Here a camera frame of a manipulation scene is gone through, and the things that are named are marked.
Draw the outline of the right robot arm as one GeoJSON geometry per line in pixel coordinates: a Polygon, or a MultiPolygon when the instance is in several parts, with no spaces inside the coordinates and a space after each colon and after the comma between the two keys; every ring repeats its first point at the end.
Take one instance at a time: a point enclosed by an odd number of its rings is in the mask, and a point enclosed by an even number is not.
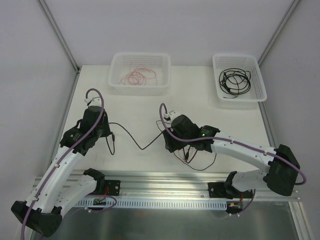
{"type": "Polygon", "coordinates": [[[230,172],[225,182],[209,188],[214,197],[251,198],[254,190],[263,188],[285,197],[292,195],[301,171],[288,146],[281,144],[272,148],[243,142],[218,128],[209,125],[198,127],[187,116],[177,115],[174,111],[164,114],[161,121],[169,122],[162,134],[165,148],[171,153],[190,146],[197,151],[230,156],[256,168],[247,172],[230,172]]]}

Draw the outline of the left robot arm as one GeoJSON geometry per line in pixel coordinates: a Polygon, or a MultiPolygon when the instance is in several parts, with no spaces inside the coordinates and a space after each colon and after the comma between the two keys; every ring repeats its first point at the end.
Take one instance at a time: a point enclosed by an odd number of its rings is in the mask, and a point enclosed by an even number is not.
{"type": "Polygon", "coordinates": [[[28,227],[49,238],[58,230],[66,213],[82,198],[89,194],[105,194],[105,175],[93,168],[85,170],[66,191],[61,190],[89,149],[98,139],[110,134],[104,108],[89,106],[82,119],[64,133],[54,160],[35,189],[26,200],[13,203],[11,212],[23,229],[28,227]]]}

